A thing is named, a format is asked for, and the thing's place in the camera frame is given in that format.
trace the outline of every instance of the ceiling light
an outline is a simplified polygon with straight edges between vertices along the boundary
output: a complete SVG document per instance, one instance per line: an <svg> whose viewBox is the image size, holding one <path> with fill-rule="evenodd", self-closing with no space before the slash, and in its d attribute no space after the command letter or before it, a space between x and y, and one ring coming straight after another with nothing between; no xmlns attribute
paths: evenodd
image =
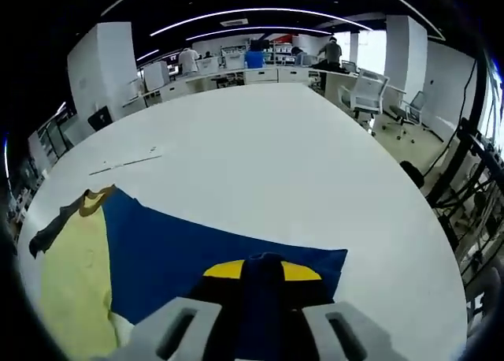
<svg viewBox="0 0 504 361"><path fill-rule="evenodd" d="M3 144L3 160L6 164L6 177L9 179L9 167L7 166L7 135L6 135L6 141Z"/></svg>
<svg viewBox="0 0 504 361"><path fill-rule="evenodd" d="M60 107L57 109L56 115L58 115L64 108L65 108L66 102L63 102Z"/></svg>
<svg viewBox="0 0 504 361"><path fill-rule="evenodd" d="M152 34L150 34L150 36L155 36L157 34L165 32L166 30L169 30L170 28L176 28L177 26L180 26L182 24L188 24L189 22L192 22L194 20L202 20L204 18L221 16L221 15L224 15L224 14L243 13L243 12L268 12L268 11L270 11L270 12L273 11L273 12L303 13L303 14L310 14L312 16L331 18L332 20L341 20L343 22L347 22L348 24L354 24L355 26L358 26L360 28L364 28L365 30L372 31L371 28L368 28L367 26L364 26L363 24L358 24L357 22L353 22L352 20L347 20L347 19L342 18L342 17L332 16L331 14L313 12L311 10L287 9L287 8L249 8L249 9L226 10L224 12L215 12L215 13L210 13L210 14L204 14L204 15L199 16L199 17L189 18L188 20L182 20L181 22L177 22L176 24L170 24L169 26L166 26L165 28L162 28L160 30L157 30L156 32L153 32Z"/></svg>
<svg viewBox="0 0 504 361"><path fill-rule="evenodd" d="M192 40L192 39L197 39L197 38L202 38L204 36L209 36L209 35L217 35L217 34L223 34L225 32L239 32L239 31L244 31L244 30L295 30L299 32L316 32L318 34L324 34L324 35L331 35L331 32L323 32L322 30L313 30L312 28L290 28L288 26L253 26L249 28L229 28L228 30L220 30L218 32L209 32L206 34L201 34L197 36L192 36L190 38L187 38L186 40Z"/></svg>
<svg viewBox="0 0 504 361"><path fill-rule="evenodd" d="M147 56L150 56L150 55L155 54L157 52L159 52L159 50L151 51L149 54L145 54L145 55L141 56L140 58L136 59L136 61L140 61L140 60L146 58Z"/></svg>

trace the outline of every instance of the person in white shirt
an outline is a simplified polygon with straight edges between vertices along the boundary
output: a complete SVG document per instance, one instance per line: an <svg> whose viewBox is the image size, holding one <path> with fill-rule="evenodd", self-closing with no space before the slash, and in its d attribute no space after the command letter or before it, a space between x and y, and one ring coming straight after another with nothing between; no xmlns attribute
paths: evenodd
<svg viewBox="0 0 504 361"><path fill-rule="evenodd" d="M182 74L186 75L188 73L193 73L198 71L198 66L196 61L199 58L199 54L192 50L190 47L186 47L179 54L179 64L182 66Z"/></svg>

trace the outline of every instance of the white desk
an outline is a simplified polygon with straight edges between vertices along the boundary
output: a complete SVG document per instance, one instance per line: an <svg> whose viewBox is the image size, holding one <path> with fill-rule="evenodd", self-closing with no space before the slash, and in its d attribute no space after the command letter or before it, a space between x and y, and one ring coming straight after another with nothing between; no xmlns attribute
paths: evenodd
<svg viewBox="0 0 504 361"><path fill-rule="evenodd" d="M160 158L89 176L106 165ZM233 233L347 248L335 299L391 335L409 361L465 343L453 252L422 194L364 129L300 84L188 95L114 122L67 153L28 210L20 269L37 296L36 230L84 189L116 184L149 207Z"/></svg>
<svg viewBox="0 0 504 361"><path fill-rule="evenodd" d="M340 105L341 102L338 98L338 87L343 85L351 89L355 85L355 81L357 80L358 74L356 73L338 73L338 72L329 72L322 71L319 69L311 69L305 67L279 67L279 66L266 66L261 69L221 69L217 73L209 73L206 75L190 75L186 77L181 77L176 80L176 83L186 83L188 85L188 91L190 93L198 93L202 91L208 91L211 89L217 88L217 86L210 86L208 81L211 80L215 76L224 75L226 73L245 73L251 71L277 71L278 75L282 72L289 73L290 71L308 71L308 72L319 72L319 73L327 73L328 78L326 82L325 89L325 98L334 103L335 105ZM169 87L170 84L166 84L164 87L159 89L163 89ZM401 99L403 98L406 92L391 85L387 85L384 92L384 107L389 107L390 105L399 105Z"/></svg>

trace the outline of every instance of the blue cloth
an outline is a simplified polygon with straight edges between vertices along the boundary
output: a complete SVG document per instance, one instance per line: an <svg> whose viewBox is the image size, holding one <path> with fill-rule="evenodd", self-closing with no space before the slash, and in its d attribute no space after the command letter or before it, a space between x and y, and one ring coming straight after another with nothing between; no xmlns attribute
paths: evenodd
<svg viewBox="0 0 504 361"><path fill-rule="evenodd" d="M173 298L187 295L211 266L266 252L315 270L332 296L347 256L347 250L278 244L184 221L144 207L120 189L102 208L109 244L111 311L132 324Z"/></svg>
<svg viewBox="0 0 504 361"><path fill-rule="evenodd" d="M247 68L262 68L265 56L262 51L247 51L245 53L245 62Z"/></svg>

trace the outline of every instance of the window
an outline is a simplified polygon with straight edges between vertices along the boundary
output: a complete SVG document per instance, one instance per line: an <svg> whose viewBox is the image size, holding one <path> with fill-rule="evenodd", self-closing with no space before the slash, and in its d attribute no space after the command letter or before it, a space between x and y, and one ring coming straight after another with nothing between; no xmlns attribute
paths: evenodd
<svg viewBox="0 0 504 361"><path fill-rule="evenodd" d="M502 79L498 75L494 65L491 65L489 69L490 76L487 80L487 106L484 108L481 133L488 139L494 140L495 146L500 148L501 155L504 155L504 122L502 122L500 112L502 104Z"/></svg>
<svg viewBox="0 0 504 361"><path fill-rule="evenodd" d="M333 35L341 47L340 60L350 60L350 32L337 32Z"/></svg>
<svg viewBox="0 0 504 361"><path fill-rule="evenodd" d="M385 73L386 55L387 55L386 31L359 32L357 67L368 69L370 71L383 75Z"/></svg>

